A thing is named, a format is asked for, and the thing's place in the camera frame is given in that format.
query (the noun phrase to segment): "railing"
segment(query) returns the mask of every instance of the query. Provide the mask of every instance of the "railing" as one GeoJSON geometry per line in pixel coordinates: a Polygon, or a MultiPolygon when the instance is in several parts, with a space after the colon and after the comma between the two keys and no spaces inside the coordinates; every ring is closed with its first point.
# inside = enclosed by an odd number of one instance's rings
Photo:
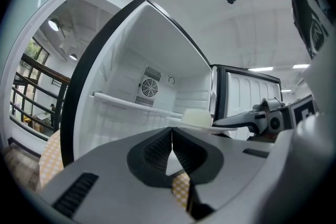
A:
{"type": "MultiPolygon", "coordinates": [[[[16,73],[15,79],[14,79],[14,83],[13,85],[17,86],[25,86],[25,90],[24,92],[20,92],[18,91],[18,89],[16,87],[12,87],[12,90],[14,91],[14,94],[18,94],[19,96],[22,97],[22,104],[21,107],[17,106],[13,100],[11,100],[10,105],[12,106],[12,108],[14,108],[15,110],[17,110],[18,112],[21,113],[21,121],[24,122],[24,117],[27,117],[28,119],[30,119],[33,122],[38,123],[39,125],[52,130],[54,133],[57,132],[59,130],[59,123],[60,123],[60,117],[61,117],[61,108],[62,108],[62,104],[64,102],[64,95],[65,92],[67,90],[67,86],[70,83],[70,78],[63,76],[62,74],[40,64],[39,62],[37,62],[36,60],[32,59],[31,57],[27,56],[26,54],[22,55],[21,60],[27,64],[29,64],[30,66],[32,66],[33,68],[37,69],[38,71],[42,72],[43,74],[51,77],[53,79],[53,81],[57,81],[59,82],[59,92],[58,95],[54,94],[48,90],[43,89],[41,86],[39,86],[37,83],[38,81],[30,79],[30,78],[26,78],[24,76],[22,76],[21,74],[19,74],[18,72],[16,73]],[[51,110],[47,107],[45,107],[44,105],[34,101],[33,99],[31,99],[30,97],[26,96],[26,91],[27,91],[27,86],[28,84],[30,84],[31,86],[34,87],[34,90],[37,89],[41,92],[43,92],[44,94],[56,99],[56,106],[54,110],[51,110]],[[25,101],[31,103],[32,105],[40,108],[41,110],[47,112],[48,114],[50,114],[50,116],[52,117],[53,121],[54,121],[54,125],[50,126],[49,124],[33,117],[31,114],[27,113],[24,108],[25,108],[25,101]]],[[[13,121],[17,121],[17,119],[15,119],[14,117],[10,118],[13,121]]],[[[38,136],[36,134],[36,132],[34,131],[29,131],[31,134],[38,136]]]]}

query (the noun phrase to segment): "black baseboard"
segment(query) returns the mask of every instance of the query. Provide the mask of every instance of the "black baseboard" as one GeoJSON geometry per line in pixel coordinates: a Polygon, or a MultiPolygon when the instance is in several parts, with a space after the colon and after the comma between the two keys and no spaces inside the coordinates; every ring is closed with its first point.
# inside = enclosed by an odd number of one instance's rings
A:
{"type": "Polygon", "coordinates": [[[7,139],[8,144],[12,144],[14,143],[15,145],[17,145],[18,147],[22,148],[24,151],[32,154],[33,156],[37,157],[37,158],[41,158],[41,155],[36,153],[35,151],[32,151],[30,148],[27,148],[26,146],[24,146],[23,144],[21,144],[20,142],[18,142],[17,140],[15,140],[14,138],[10,137],[7,139]]]}

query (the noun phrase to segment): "fan grille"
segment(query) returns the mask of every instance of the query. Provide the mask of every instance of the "fan grille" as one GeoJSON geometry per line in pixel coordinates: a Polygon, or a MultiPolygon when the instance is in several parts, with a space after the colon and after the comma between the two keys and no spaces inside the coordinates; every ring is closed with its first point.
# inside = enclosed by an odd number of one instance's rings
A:
{"type": "Polygon", "coordinates": [[[147,79],[142,83],[142,92],[145,96],[153,97],[158,92],[158,85],[155,80],[147,79]]]}

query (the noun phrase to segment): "mini fridge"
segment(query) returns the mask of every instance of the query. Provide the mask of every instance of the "mini fridge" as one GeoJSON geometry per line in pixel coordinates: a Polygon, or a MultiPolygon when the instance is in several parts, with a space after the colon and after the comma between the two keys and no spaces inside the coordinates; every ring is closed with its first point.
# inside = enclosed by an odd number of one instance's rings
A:
{"type": "MultiPolygon", "coordinates": [[[[214,121],[281,100],[280,80],[210,63],[185,30],[152,0],[134,0],[115,14],[80,58],[61,120],[68,165],[95,147],[170,126],[189,108],[214,121]]],[[[248,128],[230,131],[246,140],[248,128]]]]}

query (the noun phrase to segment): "black sleeve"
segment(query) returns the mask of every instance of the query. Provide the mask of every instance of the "black sleeve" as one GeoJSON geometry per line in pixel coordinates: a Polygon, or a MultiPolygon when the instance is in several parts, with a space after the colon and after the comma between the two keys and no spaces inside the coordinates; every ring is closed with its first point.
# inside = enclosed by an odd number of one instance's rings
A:
{"type": "Polygon", "coordinates": [[[294,24],[313,58],[329,37],[334,15],[327,0],[292,0],[294,24]]]}

